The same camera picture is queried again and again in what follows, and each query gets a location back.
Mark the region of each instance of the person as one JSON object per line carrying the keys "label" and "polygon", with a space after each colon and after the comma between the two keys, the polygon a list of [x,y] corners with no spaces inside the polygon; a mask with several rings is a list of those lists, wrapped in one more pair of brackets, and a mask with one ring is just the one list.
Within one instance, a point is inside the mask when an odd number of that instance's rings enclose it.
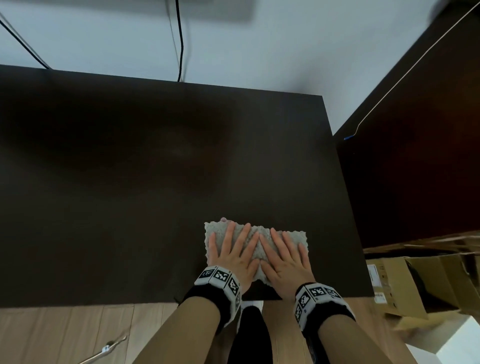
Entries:
{"label": "person", "polygon": [[[316,292],[328,290],[331,294],[323,295],[322,297],[327,297],[327,301],[320,304],[315,304],[310,299],[312,296],[304,292],[304,295],[308,296],[306,300],[313,304],[311,312],[303,320],[306,320],[306,324],[302,331],[313,362],[391,364],[380,348],[358,326],[348,305],[341,297],[337,297],[336,291],[316,283],[307,250],[302,244],[297,248],[288,233],[284,232],[280,237],[275,229],[271,229],[271,236],[279,254],[258,232],[253,235],[242,252],[251,226],[245,225],[232,247],[234,228],[235,222],[230,222],[220,254],[216,248],[215,234],[210,236],[207,262],[209,267],[215,268],[215,272],[217,268],[221,273],[229,272],[230,277],[234,277],[234,281],[239,283],[237,304],[238,297],[250,287],[259,265],[278,295],[283,300],[299,303],[298,306],[305,301],[304,299],[299,302],[298,298],[299,290],[306,291],[302,287],[317,287]],[[259,239],[269,263],[258,259],[252,260]],[[228,295],[220,288],[213,287],[212,282],[203,283],[212,277],[211,270],[213,269],[204,270],[184,301],[139,353],[134,364],[205,362],[214,335],[227,322],[233,320],[229,309],[235,304],[233,299],[230,305],[230,301],[226,301]],[[238,332],[229,353],[228,364],[272,363],[272,347],[261,314],[261,302],[242,302],[240,306]],[[234,307],[231,315],[235,316],[236,312]],[[299,321],[297,314],[298,311],[295,312],[295,316]]]}

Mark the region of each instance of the forearm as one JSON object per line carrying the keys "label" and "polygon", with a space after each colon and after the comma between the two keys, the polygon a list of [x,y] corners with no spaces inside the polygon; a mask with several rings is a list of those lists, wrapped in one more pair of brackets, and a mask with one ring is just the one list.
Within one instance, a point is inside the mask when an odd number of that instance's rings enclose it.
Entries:
{"label": "forearm", "polygon": [[331,364],[392,364],[370,337],[345,315],[334,315],[318,329]]}
{"label": "forearm", "polygon": [[190,297],[178,306],[133,363],[204,363],[219,322],[220,311],[213,302]]}

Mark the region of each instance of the person's left hand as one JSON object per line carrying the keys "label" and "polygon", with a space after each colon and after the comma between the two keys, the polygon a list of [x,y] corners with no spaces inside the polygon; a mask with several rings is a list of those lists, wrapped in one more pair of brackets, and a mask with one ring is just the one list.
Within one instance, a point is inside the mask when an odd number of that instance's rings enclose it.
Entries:
{"label": "person's left hand", "polygon": [[248,243],[247,247],[240,255],[243,243],[245,242],[245,239],[247,238],[252,226],[250,224],[245,225],[232,249],[232,236],[235,225],[236,223],[233,221],[228,224],[220,256],[218,256],[218,251],[216,248],[215,233],[212,232],[210,238],[208,239],[209,255],[207,262],[209,266],[221,266],[232,271],[240,281],[241,293],[243,294],[248,291],[248,288],[250,288],[253,276],[255,275],[260,263],[259,259],[254,259],[250,262],[253,251],[255,250],[255,246],[257,245],[258,232],[252,236],[252,239]]}

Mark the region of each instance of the wooden floor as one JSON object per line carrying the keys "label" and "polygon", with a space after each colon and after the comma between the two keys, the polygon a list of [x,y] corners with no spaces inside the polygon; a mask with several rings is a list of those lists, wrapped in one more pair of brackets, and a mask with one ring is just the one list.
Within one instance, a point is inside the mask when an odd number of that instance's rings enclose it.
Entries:
{"label": "wooden floor", "polygon": [[[393,363],[415,360],[397,333],[375,310],[372,298],[347,299],[357,322]],[[75,364],[101,350],[110,340],[130,334],[99,364],[131,364],[152,335],[175,310],[175,303],[0,309],[0,363]],[[266,301],[274,363],[311,363],[293,318],[293,305]],[[226,363],[235,336],[232,323],[215,337],[207,363]]]}

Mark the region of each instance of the hand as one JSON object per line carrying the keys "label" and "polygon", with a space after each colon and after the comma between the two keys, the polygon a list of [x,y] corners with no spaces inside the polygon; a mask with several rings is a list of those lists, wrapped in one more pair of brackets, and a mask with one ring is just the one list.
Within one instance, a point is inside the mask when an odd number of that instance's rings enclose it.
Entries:
{"label": "hand", "polygon": [[307,249],[303,244],[299,244],[297,249],[286,231],[282,232],[283,240],[274,228],[270,229],[270,233],[281,257],[272,249],[266,238],[260,235],[265,254],[273,266],[272,268],[262,260],[260,262],[262,270],[282,299],[295,301],[295,292],[298,287],[304,283],[315,282]]}
{"label": "hand", "polygon": [[248,291],[248,288],[250,288],[253,276],[255,275],[260,263],[259,259],[254,259],[250,262],[253,251],[255,250],[255,246],[257,245],[258,232],[252,236],[252,239],[240,256],[243,243],[245,242],[245,239],[247,238],[252,226],[250,224],[245,225],[232,249],[232,236],[235,225],[236,223],[233,221],[228,224],[220,256],[218,256],[218,251],[216,249],[215,233],[212,232],[210,238],[208,239],[208,265],[221,266],[225,269],[231,270],[240,281],[241,293],[243,294]]}

